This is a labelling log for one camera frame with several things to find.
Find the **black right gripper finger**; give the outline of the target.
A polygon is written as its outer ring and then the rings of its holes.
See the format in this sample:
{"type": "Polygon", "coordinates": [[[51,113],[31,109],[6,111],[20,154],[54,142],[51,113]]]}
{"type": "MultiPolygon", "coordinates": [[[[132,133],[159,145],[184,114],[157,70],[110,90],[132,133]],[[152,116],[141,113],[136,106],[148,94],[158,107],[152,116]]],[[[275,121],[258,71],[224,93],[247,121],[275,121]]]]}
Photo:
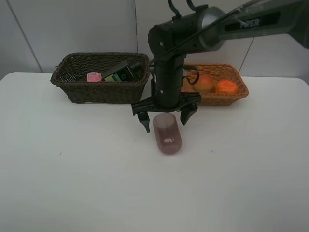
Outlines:
{"type": "Polygon", "coordinates": [[[190,119],[190,117],[196,113],[198,110],[198,106],[196,103],[192,103],[190,105],[185,106],[184,108],[181,109],[181,123],[183,125],[186,125],[186,123],[188,122],[188,120],[190,119]]]}
{"type": "Polygon", "coordinates": [[[139,112],[137,113],[139,122],[145,127],[146,132],[150,132],[150,119],[147,112],[139,112]]]}

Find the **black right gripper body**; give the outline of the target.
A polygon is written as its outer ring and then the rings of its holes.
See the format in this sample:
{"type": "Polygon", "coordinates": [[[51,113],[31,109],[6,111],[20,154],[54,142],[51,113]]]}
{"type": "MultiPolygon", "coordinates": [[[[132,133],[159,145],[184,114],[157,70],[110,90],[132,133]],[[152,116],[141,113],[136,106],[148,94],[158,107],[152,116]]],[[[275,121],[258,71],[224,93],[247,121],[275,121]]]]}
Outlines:
{"type": "Polygon", "coordinates": [[[141,112],[174,112],[180,111],[188,105],[201,101],[199,93],[181,93],[179,102],[173,107],[160,106],[154,97],[148,97],[138,103],[132,104],[133,115],[141,112]]]}

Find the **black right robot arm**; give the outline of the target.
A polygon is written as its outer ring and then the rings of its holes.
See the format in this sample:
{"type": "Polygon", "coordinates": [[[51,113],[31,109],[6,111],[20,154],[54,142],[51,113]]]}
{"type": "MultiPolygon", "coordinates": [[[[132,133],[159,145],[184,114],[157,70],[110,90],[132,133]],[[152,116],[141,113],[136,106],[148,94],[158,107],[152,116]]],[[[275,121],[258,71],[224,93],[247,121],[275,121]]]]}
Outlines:
{"type": "Polygon", "coordinates": [[[289,34],[304,48],[309,46],[309,3],[306,0],[252,0],[224,13],[217,7],[187,5],[192,14],[181,16],[170,4],[174,17],[153,26],[148,44],[154,59],[146,64],[152,73],[151,96],[132,105],[134,115],[149,128],[150,112],[181,112],[186,124],[201,101],[198,93],[182,93],[188,54],[219,50],[227,40],[289,34]]]}

